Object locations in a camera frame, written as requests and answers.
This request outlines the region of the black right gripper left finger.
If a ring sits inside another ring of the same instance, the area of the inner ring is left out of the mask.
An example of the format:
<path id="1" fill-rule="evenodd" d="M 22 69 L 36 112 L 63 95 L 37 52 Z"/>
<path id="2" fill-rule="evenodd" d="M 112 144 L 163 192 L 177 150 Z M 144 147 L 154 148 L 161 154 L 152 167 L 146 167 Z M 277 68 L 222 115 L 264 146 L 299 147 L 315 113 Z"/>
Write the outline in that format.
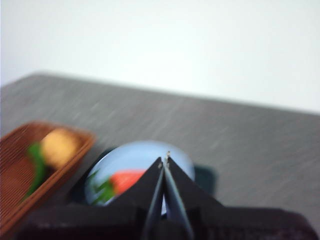
<path id="1" fill-rule="evenodd" d="M 17 240 L 139 240 L 162 215 L 163 162 L 160 158 L 127 191 L 106 206 L 69 204 L 29 215 Z"/>

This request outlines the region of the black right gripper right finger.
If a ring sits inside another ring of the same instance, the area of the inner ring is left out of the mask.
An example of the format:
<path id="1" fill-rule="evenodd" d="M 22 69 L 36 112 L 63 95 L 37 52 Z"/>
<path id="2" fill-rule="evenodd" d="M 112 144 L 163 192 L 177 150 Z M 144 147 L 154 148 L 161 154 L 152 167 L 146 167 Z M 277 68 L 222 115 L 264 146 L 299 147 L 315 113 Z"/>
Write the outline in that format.
<path id="1" fill-rule="evenodd" d="M 226 206 L 202 190 L 169 154 L 163 162 L 167 218 L 192 240 L 316 240 L 301 214 L 279 208 Z"/>

